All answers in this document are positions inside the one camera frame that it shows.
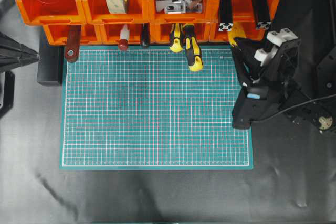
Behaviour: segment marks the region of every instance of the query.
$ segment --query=green cutting mat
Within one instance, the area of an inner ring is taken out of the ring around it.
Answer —
[[[252,169],[251,133],[231,125],[231,51],[202,50],[194,73],[167,47],[81,47],[65,65],[60,168]]]

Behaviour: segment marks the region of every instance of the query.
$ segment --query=black cable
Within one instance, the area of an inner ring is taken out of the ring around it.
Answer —
[[[272,118],[275,118],[276,116],[279,116],[281,114],[284,114],[286,113],[287,111],[290,111],[290,110],[293,110],[293,109],[296,109],[297,107],[301,107],[303,105],[306,105],[306,104],[309,104],[309,103],[312,103],[312,102],[317,102],[317,101],[320,101],[320,100],[325,100],[325,99],[329,99],[329,98],[334,98],[336,97],[336,94],[332,94],[332,95],[328,95],[326,97],[320,97],[320,98],[316,98],[316,99],[312,99],[312,100],[309,100],[309,101],[306,101],[306,102],[303,102],[303,103],[299,103],[299,104],[296,104],[296,105],[293,105],[289,108],[286,108],[284,110],[281,110],[273,115],[270,115],[264,119],[260,119],[260,120],[251,120],[251,123],[264,123]]]

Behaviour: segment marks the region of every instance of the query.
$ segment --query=black metal frame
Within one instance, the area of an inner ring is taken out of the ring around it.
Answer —
[[[269,29],[271,18],[267,0],[252,0],[257,29]]]
[[[334,48],[316,65],[314,69],[315,97],[323,98],[336,94],[336,0],[329,0],[330,19]],[[289,108],[295,104],[308,101],[301,91],[294,91],[282,104],[280,109]],[[336,135],[336,99],[330,98],[315,103],[300,106],[286,113],[286,116],[295,124],[306,120],[313,124],[325,136]],[[332,118],[332,125],[327,130],[321,129],[320,118]]]
[[[231,31],[233,28],[232,0],[220,0],[219,31]]]
[[[2,118],[14,104],[14,84],[15,84],[15,75],[8,71],[5,73],[5,82],[3,88],[3,104],[0,109],[0,118]]]
[[[62,84],[64,46],[51,46],[43,30],[40,32],[40,61],[37,68],[37,82],[44,86]]]

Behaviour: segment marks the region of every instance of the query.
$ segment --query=orange parts bin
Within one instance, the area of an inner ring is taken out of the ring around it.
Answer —
[[[118,44],[120,40],[120,30],[124,24],[105,24],[100,25],[101,37],[104,44]],[[140,34],[142,24],[128,24],[130,30],[129,44],[140,44]]]
[[[50,8],[39,0],[16,0],[23,21],[29,25],[84,24],[85,14],[81,0],[60,0],[70,3],[69,9]]]
[[[67,43],[69,25],[45,25],[43,28],[51,45],[60,46]],[[102,44],[100,27],[98,25],[82,25],[80,43],[81,45]]]
[[[270,17],[273,20],[280,0],[267,0]],[[227,41],[227,32],[218,31],[218,12],[220,0],[214,0],[214,11],[212,13],[212,24],[210,32],[210,42]],[[245,34],[249,39],[261,40],[264,30],[256,30],[254,10],[252,0],[232,0],[233,20],[242,22]]]
[[[195,32],[197,37],[197,42],[204,43],[209,42],[210,35],[210,22],[208,23],[194,23]],[[153,29],[151,29],[151,33],[154,33],[154,40],[159,44],[169,44],[170,39],[169,35],[172,30],[172,24],[151,24]]]
[[[203,0],[202,13],[165,14],[156,11],[156,0],[148,0],[151,23],[206,23],[211,21],[213,0]]]
[[[148,0],[129,0],[127,14],[110,14],[106,0],[82,0],[88,23],[147,23]]]

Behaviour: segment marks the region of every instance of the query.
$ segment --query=tool handle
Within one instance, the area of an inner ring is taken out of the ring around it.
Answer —
[[[123,25],[122,29],[120,30],[120,40],[118,44],[118,49],[120,51],[128,50],[128,41],[130,40],[130,34],[131,31],[128,24]]]
[[[194,24],[184,25],[186,56],[188,59],[189,69],[197,72],[203,69],[202,51],[197,43],[196,32]]]
[[[173,24],[169,35],[169,47],[173,52],[181,52],[183,50],[183,30],[180,23]]]
[[[65,46],[65,58],[69,63],[74,63],[79,57],[81,25],[71,25]]]
[[[148,48],[151,43],[149,34],[149,23],[142,24],[140,43],[143,49]]]

